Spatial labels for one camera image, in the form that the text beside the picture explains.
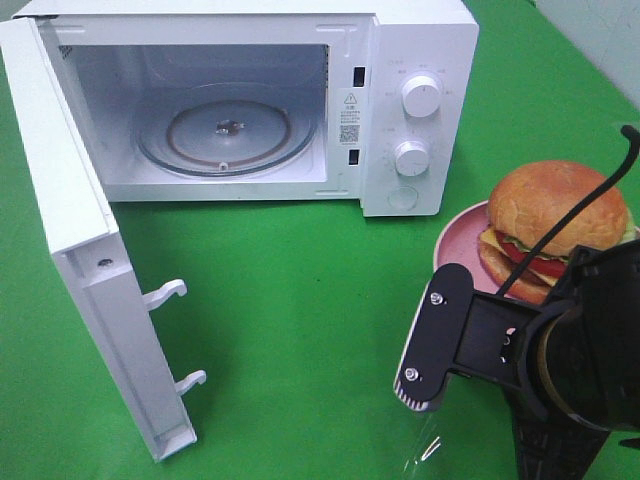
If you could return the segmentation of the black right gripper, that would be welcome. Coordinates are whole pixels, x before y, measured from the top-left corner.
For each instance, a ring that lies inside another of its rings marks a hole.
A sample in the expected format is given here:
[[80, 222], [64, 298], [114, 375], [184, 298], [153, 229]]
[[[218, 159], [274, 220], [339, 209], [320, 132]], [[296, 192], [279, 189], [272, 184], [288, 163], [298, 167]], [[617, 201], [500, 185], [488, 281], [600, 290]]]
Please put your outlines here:
[[607, 431], [639, 428], [639, 247], [581, 248], [527, 345], [530, 395], [508, 393], [519, 479], [583, 479]]

